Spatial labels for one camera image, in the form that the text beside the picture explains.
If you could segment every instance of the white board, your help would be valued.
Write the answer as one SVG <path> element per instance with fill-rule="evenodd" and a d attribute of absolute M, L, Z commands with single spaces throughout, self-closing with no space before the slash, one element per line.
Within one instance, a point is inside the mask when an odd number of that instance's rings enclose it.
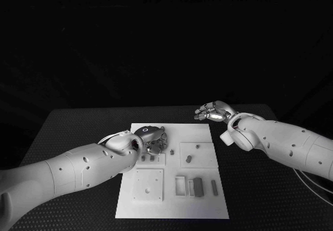
<path fill-rule="evenodd" d="M 216 167 L 210 168 L 181 168 L 180 143 L 210 143 L 212 136 L 207 124 L 131 124 L 131 132 L 143 126 L 156 126 L 166 128 L 167 149 L 164 166 L 135 165 L 132 170 L 122 174 L 118 206 L 115 218 L 205 218 L 205 219 L 229 219 L 220 175 Z M 163 199 L 134 201 L 132 192 L 138 186 L 132 183 L 137 175 L 137 169 L 163 170 Z M 184 177 L 184 194 L 176 196 L 176 177 Z M 203 180 L 203 197 L 193 197 L 189 193 L 187 181 L 194 178 Z M 212 183 L 215 180 L 218 193 L 213 195 Z"/>

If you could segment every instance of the robotic hand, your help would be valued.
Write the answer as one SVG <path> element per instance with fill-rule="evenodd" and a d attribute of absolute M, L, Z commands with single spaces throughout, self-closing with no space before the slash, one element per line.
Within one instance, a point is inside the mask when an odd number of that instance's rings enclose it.
<path fill-rule="evenodd" d="M 333 141 L 298 126 L 239 113 L 222 101 L 205 104 L 194 119 L 228 124 L 220 139 L 245 151 L 261 149 L 285 166 L 333 180 Z"/>
<path fill-rule="evenodd" d="M 88 189 L 130 171 L 140 153 L 158 155 L 167 148 L 164 127 L 122 131 L 73 148 L 55 158 L 0 171 L 0 230 L 42 203 Z"/>

